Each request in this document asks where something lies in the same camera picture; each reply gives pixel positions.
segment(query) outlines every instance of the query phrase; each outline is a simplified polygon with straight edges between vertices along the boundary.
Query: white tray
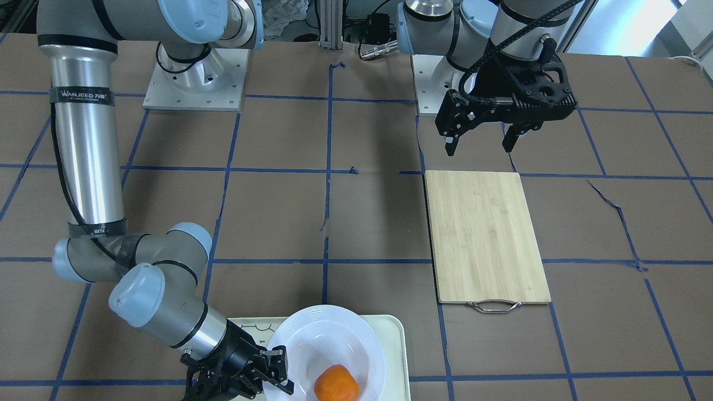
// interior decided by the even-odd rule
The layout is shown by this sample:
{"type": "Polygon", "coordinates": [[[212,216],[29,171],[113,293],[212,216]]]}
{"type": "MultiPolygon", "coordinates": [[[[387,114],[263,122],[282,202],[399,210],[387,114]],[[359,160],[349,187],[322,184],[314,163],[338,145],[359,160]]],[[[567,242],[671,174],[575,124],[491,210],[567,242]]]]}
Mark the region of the white tray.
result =
{"type": "MultiPolygon", "coordinates": [[[[363,315],[362,318],[374,329],[386,357],[386,386],[381,399],[384,401],[411,401],[404,326],[399,322],[399,319],[391,315],[363,315]]],[[[272,334],[285,319],[287,318],[230,318],[233,323],[247,331],[258,345],[263,347],[267,347],[272,334]]],[[[289,350],[287,350],[287,362],[289,364],[289,350]]],[[[239,401],[243,398],[238,397],[235,400],[239,401]]],[[[266,401],[265,395],[258,395],[255,401],[266,401]]]]}

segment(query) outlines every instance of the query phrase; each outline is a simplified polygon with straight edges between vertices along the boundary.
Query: table surface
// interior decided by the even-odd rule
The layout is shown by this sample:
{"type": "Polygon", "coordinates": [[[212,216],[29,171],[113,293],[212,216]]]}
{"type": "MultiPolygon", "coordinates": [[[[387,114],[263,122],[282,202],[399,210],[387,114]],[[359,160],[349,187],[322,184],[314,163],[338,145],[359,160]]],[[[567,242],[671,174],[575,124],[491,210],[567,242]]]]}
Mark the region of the table surface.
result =
{"type": "MultiPolygon", "coordinates": [[[[67,210],[49,63],[34,36],[0,38],[0,398],[178,400],[179,354],[109,310],[110,283],[51,269],[67,210]]],[[[575,113],[509,156],[501,125],[481,126],[449,158],[406,55],[267,43],[238,115],[144,111],[154,50],[122,42],[113,64],[125,212],[133,232],[213,233],[197,294],[223,315],[396,316],[414,401],[713,398],[713,89],[697,68],[563,54],[575,113]],[[426,169],[520,173],[551,304],[436,301],[426,169]]]]}

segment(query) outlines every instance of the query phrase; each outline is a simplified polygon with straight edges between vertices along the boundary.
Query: light blue joint cap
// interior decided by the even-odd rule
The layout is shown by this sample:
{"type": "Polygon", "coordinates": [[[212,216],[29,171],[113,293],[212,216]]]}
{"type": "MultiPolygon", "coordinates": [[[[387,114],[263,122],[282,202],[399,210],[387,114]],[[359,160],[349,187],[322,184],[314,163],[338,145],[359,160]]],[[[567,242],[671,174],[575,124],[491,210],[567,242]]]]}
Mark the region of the light blue joint cap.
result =
{"type": "Polygon", "coordinates": [[[205,230],[205,228],[196,223],[178,223],[171,227],[168,232],[170,233],[171,231],[182,231],[191,237],[194,237],[195,240],[203,246],[203,249],[205,249],[205,259],[208,260],[210,257],[210,249],[213,245],[213,239],[210,237],[210,234],[205,230]]]}
{"type": "Polygon", "coordinates": [[[411,38],[409,37],[409,27],[406,25],[404,3],[399,3],[396,10],[399,13],[399,20],[396,22],[396,40],[399,42],[399,50],[405,54],[416,54],[414,53],[414,46],[411,44],[411,38]]]}
{"type": "Polygon", "coordinates": [[[136,265],[109,295],[109,308],[135,328],[149,323],[163,300],[163,271],[149,263],[136,265]]]}
{"type": "Polygon", "coordinates": [[[262,25],[262,0],[252,0],[255,5],[255,47],[253,49],[262,49],[265,44],[265,28],[262,25]]]}
{"type": "Polygon", "coordinates": [[[195,44],[217,41],[227,26],[227,1],[158,0],[163,18],[185,41],[195,44]]]}
{"type": "Polygon", "coordinates": [[[498,15],[498,6],[488,0],[463,0],[461,14],[471,29],[478,35],[489,38],[498,15]]]}
{"type": "Polygon", "coordinates": [[[67,251],[68,246],[69,237],[62,238],[59,242],[57,242],[57,245],[54,246],[54,255],[52,256],[52,267],[54,268],[54,272],[57,273],[60,278],[67,281],[89,283],[87,280],[80,277],[76,271],[74,271],[72,264],[69,262],[69,254],[67,251]]]}

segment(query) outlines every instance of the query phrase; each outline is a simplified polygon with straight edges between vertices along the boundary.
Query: plastic bag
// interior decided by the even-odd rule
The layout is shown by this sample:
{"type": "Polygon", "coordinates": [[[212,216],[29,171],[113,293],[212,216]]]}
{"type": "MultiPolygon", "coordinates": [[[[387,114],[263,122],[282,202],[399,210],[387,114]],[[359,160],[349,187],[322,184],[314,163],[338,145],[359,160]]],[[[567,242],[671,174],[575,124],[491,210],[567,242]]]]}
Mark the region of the plastic bag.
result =
{"type": "Polygon", "coordinates": [[[265,38],[275,40],[292,21],[306,19],[309,0],[262,0],[265,38]]]}

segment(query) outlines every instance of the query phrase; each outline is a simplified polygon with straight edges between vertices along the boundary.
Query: metal base plate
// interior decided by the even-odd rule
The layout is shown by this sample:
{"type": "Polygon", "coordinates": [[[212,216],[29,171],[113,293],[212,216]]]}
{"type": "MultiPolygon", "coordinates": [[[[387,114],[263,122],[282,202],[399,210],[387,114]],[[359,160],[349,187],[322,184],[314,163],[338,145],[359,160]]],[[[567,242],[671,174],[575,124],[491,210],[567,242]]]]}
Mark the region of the metal base plate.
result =
{"type": "Polygon", "coordinates": [[[446,88],[432,79],[434,70],[442,58],[443,56],[431,56],[428,54],[414,54],[411,56],[420,116],[435,117],[443,102],[446,88]]]}
{"type": "Polygon", "coordinates": [[[225,62],[229,73],[229,79],[223,81],[223,86],[216,86],[208,92],[189,93],[174,85],[170,74],[157,65],[153,69],[151,83],[143,99],[143,107],[158,110],[240,111],[250,50],[216,51],[225,62]]]}

